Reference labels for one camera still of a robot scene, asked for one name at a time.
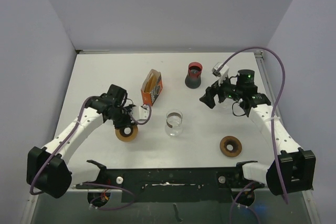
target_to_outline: gray floor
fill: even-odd
[[[230,204],[215,201],[177,203],[178,213],[172,203],[138,203],[117,211],[99,211],[89,209],[87,193],[68,192],[59,199],[49,195],[39,196],[32,224],[89,224],[89,223],[228,223]],[[280,196],[275,197],[269,191],[256,192],[256,201],[252,205],[262,224],[271,223],[311,223],[301,192],[289,195],[290,205],[285,205]],[[112,194],[106,207],[116,206],[121,193]],[[257,223],[254,215],[244,208],[235,208],[233,223]]]

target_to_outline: purple-gray wall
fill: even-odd
[[[75,50],[48,0],[0,0],[0,222],[27,203],[27,153],[50,141]]]
[[[76,49],[127,51],[265,46],[291,1],[50,0]]]
[[[322,223],[335,223],[336,0],[293,0],[268,46],[287,74],[280,111],[288,132],[317,156],[314,198]],[[280,69],[267,55],[277,91]]]

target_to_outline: clear glass jar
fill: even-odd
[[[179,110],[169,110],[166,115],[165,131],[169,136],[178,136],[182,133],[183,114]]]

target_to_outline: white table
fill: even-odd
[[[274,160],[271,145],[266,143],[249,118],[232,115],[232,101],[208,108],[199,101],[216,77],[211,74],[217,62],[230,53],[165,53],[165,54],[79,54],[64,100],[57,134],[78,114],[84,99],[107,92],[110,84],[123,87],[136,105],[142,105],[140,88],[151,69],[162,73],[163,91],[153,106],[150,122],[139,125],[139,133],[129,143],[117,139],[112,122],[96,129],[78,148],[69,162],[70,169],[90,165],[93,159],[107,168],[184,168],[227,167],[237,162],[257,160],[271,164]],[[188,64],[203,65],[202,84],[189,89],[184,84]],[[258,91],[265,93],[255,56],[241,53],[229,62],[229,75],[239,69],[256,72]],[[165,115],[170,109],[183,112],[183,133],[176,138],[166,135]],[[242,112],[236,107],[236,113]],[[237,137],[243,146],[235,158],[223,155],[219,143],[224,136]]]

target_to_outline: orange box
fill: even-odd
[[[159,94],[162,91],[162,78],[161,73],[152,69],[141,87],[142,101],[144,104],[153,106]]]

